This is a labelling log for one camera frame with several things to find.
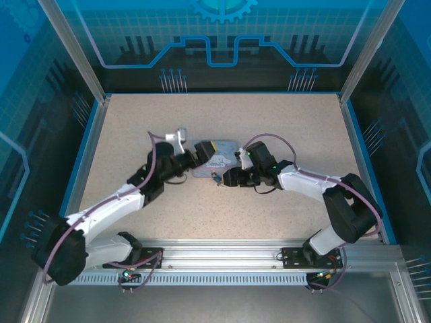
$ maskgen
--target blue circuit graphic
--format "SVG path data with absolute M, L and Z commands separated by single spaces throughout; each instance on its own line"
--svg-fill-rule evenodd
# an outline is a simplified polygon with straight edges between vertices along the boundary
M 214 22 L 224 24 L 226 20 L 234 22 L 242 19 L 244 13 L 251 12 L 251 6 L 257 5 L 256 0 L 192 0 L 195 13 L 200 13 L 202 18 L 209 18 Z

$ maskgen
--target ventilation slot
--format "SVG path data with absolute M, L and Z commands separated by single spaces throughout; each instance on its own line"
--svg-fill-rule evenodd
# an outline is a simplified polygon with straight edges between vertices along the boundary
M 120 273 L 86 273 L 80 275 L 71 285 L 117 285 Z M 140 284 L 148 273 L 125 286 Z M 275 286 L 307 285 L 305 273 L 154 273 L 148 285 L 159 286 Z

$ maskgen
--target metal extrusion bar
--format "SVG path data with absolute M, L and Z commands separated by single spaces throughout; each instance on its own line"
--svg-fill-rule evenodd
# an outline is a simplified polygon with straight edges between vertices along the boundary
M 97 106 L 96 115 L 94 116 L 92 128 L 90 129 L 90 134 L 88 135 L 88 141 L 82 155 L 81 164 L 79 165 L 76 179 L 73 183 L 73 188 L 71 189 L 69 203 L 67 204 L 66 209 L 64 211 L 62 210 L 61 214 L 64 213 L 64 215 L 67 215 L 79 211 L 79 204 L 82 200 L 82 195 L 84 194 L 86 180 L 88 174 L 90 173 L 90 168 L 92 166 L 93 157 L 96 152 L 99 136 L 102 132 L 102 126 L 106 116 L 106 111 L 109 106 L 109 101 L 110 96 L 106 97 L 104 104 L 99 103 Z
M 371 177 L 370 177 L 370 174 L 368 173 L 364 155 L 362 153 L 362 150 L 359 144 L 358 134 L 355 132 L 352 116 L 349 113 L 346 103 L 340 102 L 340 107 L 341 107 L 341 114 L 343 115 L 343 118 L 344 118 L 345 127 L 347 129 L 347 134 L 349 135 L 350 143 L 352 145 L 352 149 L 355 155 L 356 164 L 358 165 L 359 174 L 361 175 L 361 179 L 364 181 L 367 189 L 371 192 L 371 195 L 374 198 L 376 198 L 374 189 L 372 187 Z M 380 234 L 383 237 L 383 241 L 385 241 L 388 244 L 389 238 L 385 229 L 385 225 L 383 225 L 383 228 Z
M 319 269 L 283 269 L 276 256 L 283 247 L 304 240 L 144 240 L 144 247 L 163 248 L 159 273 L 318 273 Z M 390 272 L 403 261 L 399 246 L 375 240 L 345 247 L 349 273 Z M 96 267 L 88 273 L 105 272 Z
M 404 322 L 428 322 L 420 305 L 418 296 L 406 271 L 405 263 L 399 264 L 399 270 L 391 272 L 394 292 Z
M 345 104 L 355 90 L 362 75 L 364 74 L 368 64 L 376 53 L 380 42 L 386 36 L 393 21 L 403 6 L 405 0 L 389 0 L 382 14 L 380 15 L 375 27 L 373 28 L 370 37 L 368 38 L 358 60 L 353 66 L 349 76 L 347 77 L 343 88 L 341 89 L 341 103 Z
M 21 323 L 43 322 L 46 307 L 49 302 L 53 284 L 45 286 L 42 283 L 42 271 L 38 271 L 26 308 L 21 317 Z
M 38 0 L 38 2 L 93 96 L 98 102 L 103 104 L 106 96 L 104 90 L 57 2 L 55 0 Z

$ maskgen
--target enclosure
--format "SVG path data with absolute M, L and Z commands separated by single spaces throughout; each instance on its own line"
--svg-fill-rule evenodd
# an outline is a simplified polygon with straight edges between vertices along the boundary
M 420 0 L 0 0 L 1 321 L 428 322 L 429 12 Z M 101 234 L 164 249 L 148 286 L 123 295 L 122 271 L 101 266 L 42 284 L 31 253 L 44 220 L 115 192 L 147 162 L 147 131 L 181 127 L 186 148 L 275 133 L 301 168 L 360 175 L 383 229 L 345 247 L 336 292 L 311 295 L 310 271 L 277 259 L 329 224 L 322 203 L 195 172 Z

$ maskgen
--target aluminum frame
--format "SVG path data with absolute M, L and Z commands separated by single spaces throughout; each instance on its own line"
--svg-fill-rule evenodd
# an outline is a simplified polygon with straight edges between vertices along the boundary
M 85 183 L 96 151 L 97 141 L 102 130 L 104 116 L 108 104 L 103 105 L 100 113 L 95 115 L 94 128 L 90 133 L 86 150 L 79 167 L 73 194 L 68 210 L 77 210 L 80 197 L 84 193 Z M 360 152 L 359 146 L 354 147 L 355 153 Z M 367 175 L 363 165 L 361 175 Z M 146 246 L 162 247 L 164 263 L 161 273 L 305 273 L 308 270 L 285 270 L 275 255 L 281 247 L 298 247 L 304 240 L 143 240 Z M 403 255 L 399 246 L 385 245 L 378 240 L 361 240 L 354 245 L 345 247 L 347 252 L 347 273 L 390 273 L 394 297 L 397 299 L 404 322 L 427 322 L 421 305 L 416 296 L 409 277 Z M 96 267 L 87 273 L 98 273 Z M 27 302 L 21 323 L 42 323 L 48 309 L 53 286 L 41 283 L 41 271 L 38 272 Z
M 343 88 L 340 91 L 341 103 L 346 104 L 351 94 L 355 90 L 359 80 L 363 76 L 368 64 L 378 50 L 386 36 L 393 21 L 398 15 L 399 10 L 403 6 L 405 0 L 388 0 L 386 7 L 383 9 L 376 25 L 371 31 L 371 35 L 364 45 L 358 59 L 355 62 L 350 74 L 348 75 Z
M 103 104 L 106 97 L 103 87 L 93 71 L 92 66 L 88 62 L 84 51 L 79 45 L 59 5 L 55 0 L 38 0 L 38 2 L 78 68 L 78 71 L 81 73 L 84 81 L 87 83 L 91 93 L 98 102 Z

